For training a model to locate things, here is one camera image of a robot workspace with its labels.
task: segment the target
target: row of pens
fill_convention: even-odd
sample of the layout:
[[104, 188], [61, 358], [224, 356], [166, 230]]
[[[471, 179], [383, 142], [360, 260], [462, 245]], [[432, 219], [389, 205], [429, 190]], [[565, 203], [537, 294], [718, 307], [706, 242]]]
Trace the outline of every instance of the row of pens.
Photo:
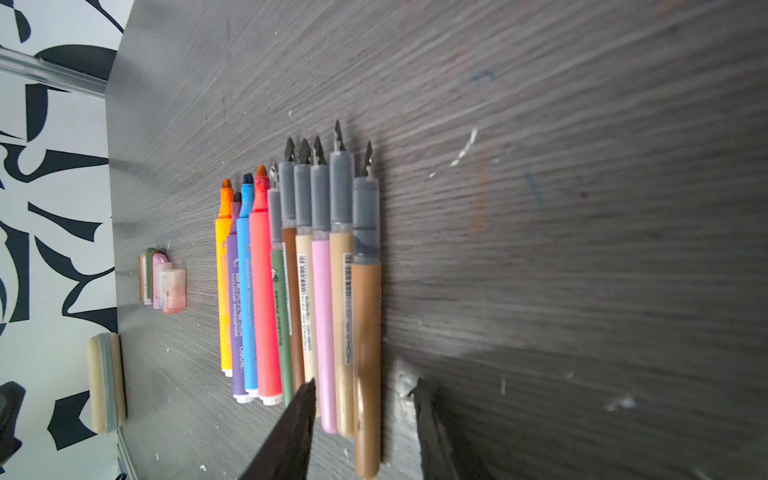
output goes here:
[[289, 137], [269, 173], [224, 180], [216, 219], [221, 369], [239, 403], [288, 405], [315, 379], [323, 429], [354, 437], [357, 472], [379, 470], [381, 261], [379, 181], [339, 122], [328, 161], [320, 139]]

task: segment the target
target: gray translucent pen grip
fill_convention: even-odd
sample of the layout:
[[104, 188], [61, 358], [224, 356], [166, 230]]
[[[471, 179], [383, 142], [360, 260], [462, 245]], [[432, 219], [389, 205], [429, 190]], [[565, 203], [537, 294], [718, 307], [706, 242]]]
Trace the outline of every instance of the gray translucent pen grip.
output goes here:
[[296, 200], [293, 198], [293, 162], [280, 162], [277, 164], [280, 176], [280, 203], [283, 212], [283, 225], [285, 228], [296, 226]]
[[331, 224], [352, 223], [352, 182], [355, 179], [355, 159], [346, 150], [331, 153]]
[[312, 181], [309, 165], [301, 164], [293, 167], [293, 187], [296, 198], [296, 227], [311, 227]]
[[379, 180], [357, 177], [353, 185], [354, 254], [356, 263], [379, 261]]
[[312, 166], [312, 228], [331, 231], [331, 200], [328, 165]]
[[283, 241], [283, 219], [280, 212], [280, 190], [270, 188], [266, 192], [266, 204], [270, 209], [270, 241], [280, 243]]

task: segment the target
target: red highlighter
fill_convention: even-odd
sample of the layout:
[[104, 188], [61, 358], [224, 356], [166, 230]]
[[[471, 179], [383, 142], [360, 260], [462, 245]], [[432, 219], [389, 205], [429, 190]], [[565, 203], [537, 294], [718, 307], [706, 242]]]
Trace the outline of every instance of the red highlighter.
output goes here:
[[270, 179], [266, 175], [266, 168], [261, 165], [253, 182], [256, 195], [249, 218], [253, 320], [256, 328], [259, 397], [264, 405], [277, 405], [283, 401], [283, 387], [280, 382], [280, 352], [277, 347], [277, 320], [272, 288], [272, 240], [266, 200], [269, 188]]

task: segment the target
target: black and white patterned wall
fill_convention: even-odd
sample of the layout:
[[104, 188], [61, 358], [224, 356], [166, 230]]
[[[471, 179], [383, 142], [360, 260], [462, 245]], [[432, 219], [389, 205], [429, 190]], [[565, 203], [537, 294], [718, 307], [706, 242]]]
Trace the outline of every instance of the black and white patterned wall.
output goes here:
[[[106, 78], [132, 0], [0, 0], [0, 45]], [[26, 390], [15, 478], [112, 479], [85, 347], [117, 331], [104, 100], [0, 71], [0, 383]]]

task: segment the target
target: barcode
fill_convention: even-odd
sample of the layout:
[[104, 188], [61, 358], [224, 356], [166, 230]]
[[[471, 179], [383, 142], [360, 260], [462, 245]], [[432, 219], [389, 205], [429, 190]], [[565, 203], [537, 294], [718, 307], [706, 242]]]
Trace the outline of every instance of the barcode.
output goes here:
[[286, 244], [283, 242], [283, 280], [286, 283], [286, 310], [288, 311], [288, 336], [293, 336], [290, 324], [290, 288], [288, 288], [288, 262], [286, 262]]
[[344, 253], [344, 365], [352, 365], [352, 254]]
[[305, 253], [299, 258], [299, 298], [301, 300], [301, 341], [304, 352], [312, 352], [312, 332], [310, 330], [310, 262]]

